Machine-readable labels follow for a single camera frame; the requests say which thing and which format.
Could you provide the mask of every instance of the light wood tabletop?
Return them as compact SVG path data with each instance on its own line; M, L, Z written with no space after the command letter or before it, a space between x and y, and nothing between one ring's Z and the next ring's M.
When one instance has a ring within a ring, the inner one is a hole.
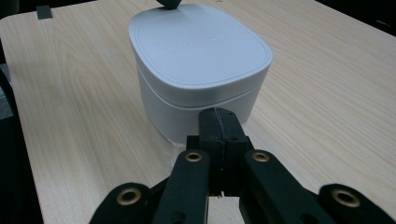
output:
M396 218L396 38L314 0L186 0L217 7L271 47L249 121L307 189L340 183ZM180 147L140 98L128 22L154 0L99 0L0 21L7 66L46 223L87 223L116 186L154 186ZM208 223L242 223L235 198Z

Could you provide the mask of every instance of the white container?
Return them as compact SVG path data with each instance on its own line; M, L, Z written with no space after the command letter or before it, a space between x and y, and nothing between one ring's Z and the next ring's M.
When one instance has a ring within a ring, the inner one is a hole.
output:
M243 124L272 61L257 35L224 12L202 5L154 8L129 23L144 107L174 143L198 133L198 114L232 110Z

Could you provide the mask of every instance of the container lid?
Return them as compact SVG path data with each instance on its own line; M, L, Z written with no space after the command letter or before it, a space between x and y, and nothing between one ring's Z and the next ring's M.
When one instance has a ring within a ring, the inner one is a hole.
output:
M173 105L231 99L260 86L272 61L256 34L208 6L143 11L131 19L129 35L143 78Z

